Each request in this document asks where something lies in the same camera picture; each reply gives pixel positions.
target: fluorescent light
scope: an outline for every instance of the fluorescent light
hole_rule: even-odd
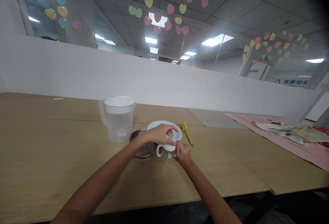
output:
[[[40,21],[39,20],[36,20],[35,18],[32,18],[32,17],[28,17],[29,18],[29,20],[31,20],[31,21],[34,21],[34,22],[39,22],[40,23]]]
[[[180,57],[180,59],[182,60],[187,60],[188,58],[191,58],[191,56],[183,55],[182,57]]]
[[[204,41],[203,43],[201,43],[202,45],[206,45],[206,46],[209,46],[209,47],[213,47],[213,46],[216,46],[220,43],[223,43],[224,42],[227,42],[228,40],[231,40],[233,39],[234,37],[231,37],[231,36],[228,36],[228,35],[225,35],[224,34],[220,34],[214,38],[209,38],[208,40]]]
[[[315,59],[315,60],[306,60],[308,62],[311,62],[311,63],[321,63],[323,62],[324,59]]]
[[[148,13],[148,16],[150,17],[150,19],[152,19],[152,24],[153,24],[153,25],[160,26],[160,27],[162,27],[162,28],[165,27],[165,22],[167,22],[167,20],[168,20],[167,17],[162,16],[161,19],[160,19],[160,21],[159,21],[159,22],[156,22],[156,21],[155,21],[155,18],[154,18],[154,13],[150,13],[150,12],[149,12],[149,13]]]
[[[158,43],[157,39],[150,38],[150,37],[145,37],[145,41],[149,42],[149,43],[152,43],[152,44],[157,44]]]
[[[190,56],[196,55],[196,53],[193,53],[193,52],[190,52],[190,51],[186,52],[185,54],[190,55]]]

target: pitcher handle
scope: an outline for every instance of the pitcher handle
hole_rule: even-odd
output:
[[[100,100],[98,102],[98,108],[99,108],[100,118],[102,119],[102,122],[104,123],[104,125],[107,126],[107,121],[106,121],[106,116],[105,116],[105,109],[104,109],[104,101],[105,101],[105,99]]]

